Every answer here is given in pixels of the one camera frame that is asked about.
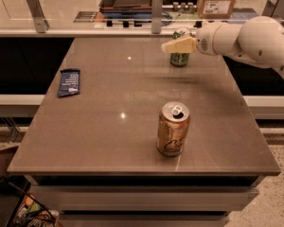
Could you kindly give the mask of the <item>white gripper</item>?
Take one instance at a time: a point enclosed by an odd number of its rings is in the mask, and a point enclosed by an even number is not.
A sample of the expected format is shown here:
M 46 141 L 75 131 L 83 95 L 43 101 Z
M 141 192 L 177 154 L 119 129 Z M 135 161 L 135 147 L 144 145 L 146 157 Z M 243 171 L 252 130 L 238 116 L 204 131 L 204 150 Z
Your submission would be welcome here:
M 200 28 L 189 30 L 191 36 L 183 36 L 175 40 L 168 41 L 161 45 L 165 53 L 192 53 L 197 49 L 206 55 L 222 55 L 221 44 L 218 43 L 218 31 L 223 26 L 222 22 L 213 22 L 202 24 Z

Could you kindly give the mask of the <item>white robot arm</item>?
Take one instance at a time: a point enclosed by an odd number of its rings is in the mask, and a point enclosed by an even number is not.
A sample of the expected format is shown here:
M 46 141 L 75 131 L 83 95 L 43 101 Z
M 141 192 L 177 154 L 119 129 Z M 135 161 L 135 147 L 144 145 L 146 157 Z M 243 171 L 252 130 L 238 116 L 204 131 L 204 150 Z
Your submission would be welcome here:
M 162 51 L 225 56 L 258 68 L 272 68 L 284 79 L 284 27 L 275 19 L 258 16 L 243 24 L 212 22 L 190 35 L 161 45 Z

